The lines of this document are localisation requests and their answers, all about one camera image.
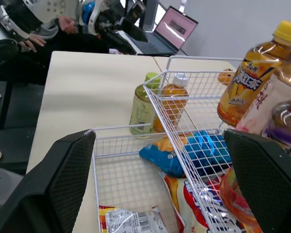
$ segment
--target laptop screen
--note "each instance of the laptop screen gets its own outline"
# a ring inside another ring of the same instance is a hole
[[[169,7],[154,33],[159,33],[170,44],[180,49],[197,24],[195,20]]]

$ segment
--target human hand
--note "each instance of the human hand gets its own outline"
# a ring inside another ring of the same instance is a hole
[[[25,49],[25,50],[32,50],[33,52],[37,52],[37,49],[33,45],[32,41],[36,43],[37,45],[43,47],[46,44],[46,41],[42,39],[40,36],[32,34],[29,37],[29,40],[26,40],[24,42],[20,42],[20,45]]]
[[[67,34],[77,33],[77,27],[75,26],[75,21],[67,16],[59,16],[58,22],[60,29]]]

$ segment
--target green bottle cap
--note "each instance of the green bottle cap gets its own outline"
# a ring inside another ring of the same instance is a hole
[[[150,79],[153,79],[156,76],[158,76],[158,73],[155,73],[155,72],[147,73],[145,77],[145,82],[149,81]],[[157,78],[152,80],[150,83],[147,83],[146,86],[149,89],[158,89],[160,86],[160,82],[161,82],[161,77],[158,76]]]

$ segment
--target yellow bottle cap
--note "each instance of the yellow bottle cap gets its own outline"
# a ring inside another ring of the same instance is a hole
[[[155,73],[155,72],[147,73],[145,77],[145,82],[149,81],[150,79],[153,79],[155,76],[158,76],[158,73]],[[146,86],[147,88],[150,88],[150,89],[157,89],[160,86],[160,82],[161,82],[161,77],[158,76],[150,83],[147,83]]]
[[[286,20],[281,21],[274,35],[291,42],[291,22]]]

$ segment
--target chip bag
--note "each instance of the chip bag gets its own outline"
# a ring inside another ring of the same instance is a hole
[[[227,163],[231,163],[227,146],[221,135],[197,131],[194,134],[180,134],[179,137],[201,176],[227,169]],[[168,176],[185,177],[168,137],[147,145],[139,151],[139,155],[154,162]]]
[[[157,207],[149,212],[133,212],[99,206],[101,233],[168,233]]]
[[[193,197],[190,182],[187,179],[171,178],[163,172],[160,172],[160,174],[169,189],[176,212],[179,233],[210,233],[199,203]],[[244,226],[228,213],[218,198],[220,188],[218,179],[210,181],[207,185],[202,182],[197,183],[195,187],[198,189],[201,198],[204,197],[203,200],[208,202],[205,208],[208,217],[214,222],[213,227],[217,232],[244,232]]]

